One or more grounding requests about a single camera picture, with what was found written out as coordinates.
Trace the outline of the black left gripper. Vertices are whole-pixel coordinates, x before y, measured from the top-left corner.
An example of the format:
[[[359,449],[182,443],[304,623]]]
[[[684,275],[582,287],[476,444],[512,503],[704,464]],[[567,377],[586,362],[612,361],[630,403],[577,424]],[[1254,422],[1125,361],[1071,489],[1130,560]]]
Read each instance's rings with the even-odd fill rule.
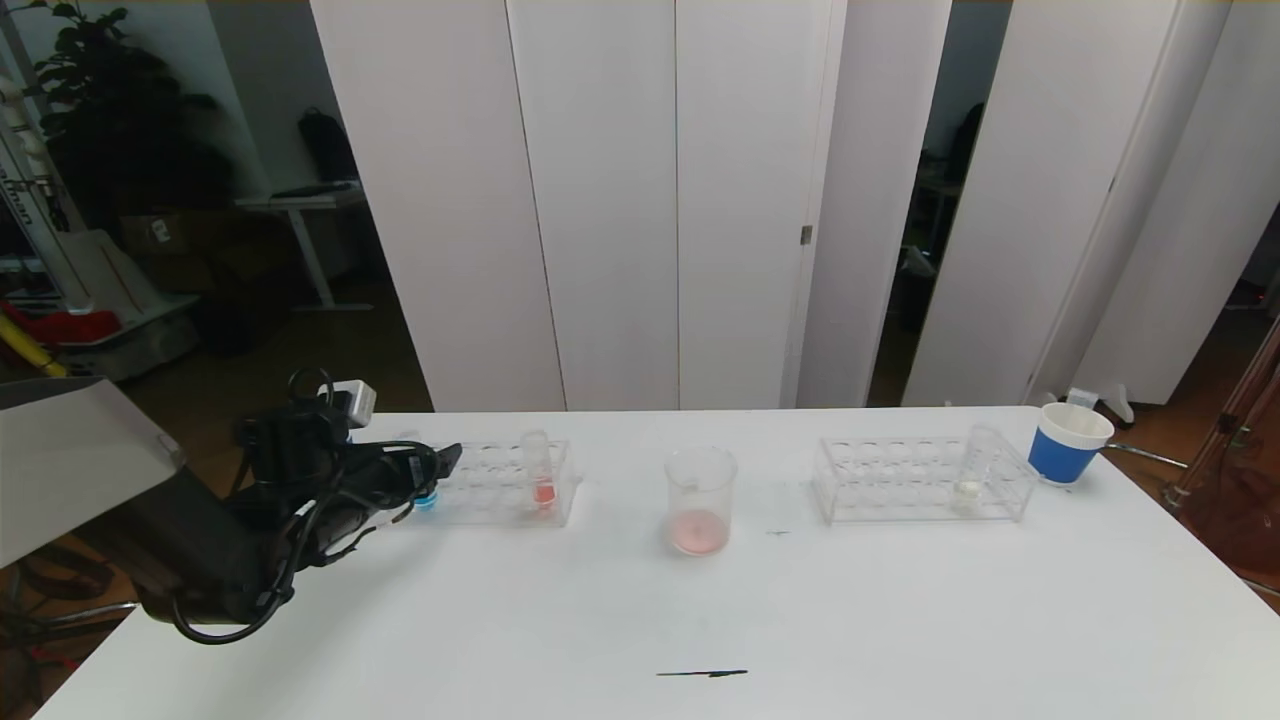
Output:
[[[375,509],[396,509],[429,496],[463,455],[461,443],[353,445],[346,450],[346,495]]]

